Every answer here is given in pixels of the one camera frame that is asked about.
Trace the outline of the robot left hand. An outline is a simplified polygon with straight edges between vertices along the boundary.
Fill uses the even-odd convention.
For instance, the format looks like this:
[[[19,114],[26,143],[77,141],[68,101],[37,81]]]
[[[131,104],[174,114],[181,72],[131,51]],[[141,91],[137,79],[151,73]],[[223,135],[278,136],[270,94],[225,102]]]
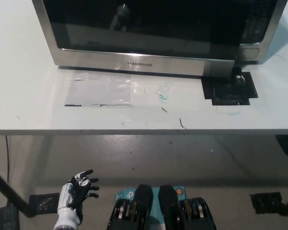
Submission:
[[[91,178],[93,169],[74,175],[61,189],[58,210],[69,208],[77,214],[82,212],[83,202],[90,197],[98,198],[98,178]]]

